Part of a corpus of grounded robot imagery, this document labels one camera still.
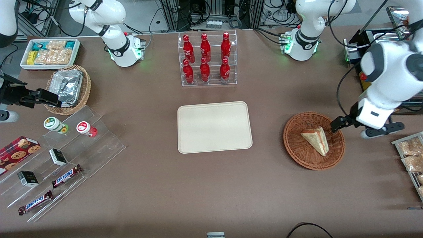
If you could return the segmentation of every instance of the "wicker basket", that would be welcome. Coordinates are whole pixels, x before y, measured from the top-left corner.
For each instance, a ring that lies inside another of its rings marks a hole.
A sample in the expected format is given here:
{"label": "wicker basket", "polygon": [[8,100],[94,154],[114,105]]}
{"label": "wicker basket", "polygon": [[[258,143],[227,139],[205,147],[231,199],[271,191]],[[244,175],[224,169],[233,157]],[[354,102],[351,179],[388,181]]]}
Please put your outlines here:
{"label": "wicker basket", "polygon": [[[75,107],[72,107],[72,108],[55,108],[55,107],[44,105],[47,108],[47,110],[51,113],[68,116],[79,111],[83,106],[87,104],[88,97],[90,96],[90,89],[91,89],[90,76],[88,75],[87,71],[85,71],[85,69],[79,65],[72,65],[72,66],[60,69],[59,71],[65,71],[65,70],[71,70],[71,69],[77,69],[84,74],[84,78],[82,79],[79,102]],[[50,88],[50,83],[52,81],[52,78],[53,78],[53,75],[50,77],[50,80],[47,83],[47,86],[46,86],[47,90]]]}
{"label": "wicker basket", "polygon": [[[334,167],[345,153],[345,140],[339,130],[332,133],[331,119],[315,112],[303,112],[293,116],[283,130],[283,142],[290,156],[300,165],[312,170],[324,170]],[[302,136],[304,130],[321,126],[326,134],[329,152],[319,154]]]}

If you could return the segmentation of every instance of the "clear acrylic shelf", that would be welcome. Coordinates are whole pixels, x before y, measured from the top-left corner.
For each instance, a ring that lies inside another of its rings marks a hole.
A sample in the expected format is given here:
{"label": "clear acrylic shelf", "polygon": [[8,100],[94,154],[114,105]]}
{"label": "clear acrylic shelf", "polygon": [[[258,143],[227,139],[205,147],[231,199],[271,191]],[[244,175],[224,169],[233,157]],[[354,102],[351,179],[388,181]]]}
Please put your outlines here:
{"label": "clear acrylic shelf", "polygon": [[[81,121],[87,121],[97,128],[97,135],[88,137],[77,132],[76,125]],[[49,190],[52,191],[53,200],[46,201],[23,215],[28,222],[40,219],[59,201],[125,149],[122,142],[101,121],[101,116],[88,106],[83,107],[63,122],[69,126],[66,134],[49,131],[40,137],[38,142],[42,147],[38,154],[28,158],[22,165],[15,166],[16,168],[8,172],[9,174],[0,182],[2,199],[7,201],[9,208],[16,210],[17,216],[19,207],[25,206]],[[53,163],[49,154],[51,148],[62,151],[68,161],[65,166]],[[80,164],[83,171],[53,189],[51,182],[77,164]],[[22,186],[17,176],[17,172],[20,170],[34,172],[39,184],[32,188]]]}
{"label": "clear acrylic shelf", "polygon": [[[231,55],[229,57],[229,66],[231,67],[229,81],[227,83],[222,83],[220,81],[220,65],[222,64],[222,59],[220,57],[220,45],[223,40],[223,33],[229,33],[229,41],[231,42]],[[181,82],[182,86],[216,86],[216,85],[233,85],[238,83],[238,72],[237,72],[237,36],[236,30],[217,30],[217,31],[207,31],[207,38],[211,47],[211,61],[209,62],[210,66],[210,80],[205,83],[201,80],[200,72],[200,59],[201,59],[201,35],[191,35],[190,33],[179,33],[178,35],[178,52],[179,52],[179,67],[181,68]],[[183,63],[185,59],[184,55],[184,41],[182,36],[188,34],[190,36],[190,42],[194,47],[194,56],[195,62],[191,64],[191,67],[194,71],[194,83],[187,84],[184,78],[184,72],[182,70]]]}

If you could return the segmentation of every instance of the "sandwich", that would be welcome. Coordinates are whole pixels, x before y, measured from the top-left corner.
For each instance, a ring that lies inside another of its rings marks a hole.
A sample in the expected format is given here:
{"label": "sandwich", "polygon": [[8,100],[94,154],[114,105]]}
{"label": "sandwich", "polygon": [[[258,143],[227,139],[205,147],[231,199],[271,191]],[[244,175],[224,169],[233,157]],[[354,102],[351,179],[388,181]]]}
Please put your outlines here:
{"label": "sandwich", "polygon": [[319,154],[326,156],[329,151],[329,146],[327,145],[326,135],[322,127],[305,130],[301,133],[301,136],[304,137]]}

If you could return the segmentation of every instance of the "brown table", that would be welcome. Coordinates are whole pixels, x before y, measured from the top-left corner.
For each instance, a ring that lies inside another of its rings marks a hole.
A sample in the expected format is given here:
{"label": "brown table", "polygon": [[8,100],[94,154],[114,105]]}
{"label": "brown table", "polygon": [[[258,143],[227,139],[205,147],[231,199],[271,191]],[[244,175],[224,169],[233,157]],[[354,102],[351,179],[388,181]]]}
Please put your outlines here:
{"label": "brown table", "polygon": [[[334,29],[343,39],[358,27]],[[299,112],[341,115],[335,91],[347,71],[343,47],[326,29],[317,53],[297,62],[252,30],[237,33],[238,85],[205,89],[182,88],[177,34],[154,35],[146,59],[129,68],[110,60],[99,37],[80,38],[77,63],[92,80],[88,105],[128,147],[35,223],[7,209],[0,197],[0,237],[201,238],[224,231],[228,238],[270,238],[285,237],[302,221],[338,238],[422,237],[423,211],[406,210],[418,195],[390,144],[422,131],[422,116],[396,116],[406,129],[372,140],[361,139],[361,129],[343,129],[346,153],[335,168],[302,168],[283,146],[283,127]],[[22,70],[19,79],[43,88],[51,73]],[[360,93],[350,74],[341,89],[344,107]],[[177,109],[230,101],[247,103],[253,146],[179,153]],[[0,146],[47,132],[41,123],[52,114],[44,106],[13,109],[21,119],[0,124]],[[314,228],[301,229],[323,237]]]}

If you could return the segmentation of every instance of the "red cookie box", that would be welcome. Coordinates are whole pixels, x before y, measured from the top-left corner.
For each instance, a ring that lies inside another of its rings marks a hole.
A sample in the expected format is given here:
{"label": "red cookie box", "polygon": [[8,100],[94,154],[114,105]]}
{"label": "red cookie box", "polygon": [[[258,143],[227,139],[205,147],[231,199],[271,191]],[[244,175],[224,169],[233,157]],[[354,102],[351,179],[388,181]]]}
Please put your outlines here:
{"label": "red cookie box", "polygon": [[6,173],[40,148],[41,146],[37,141],[20,136],[0,149],[0,175]]}

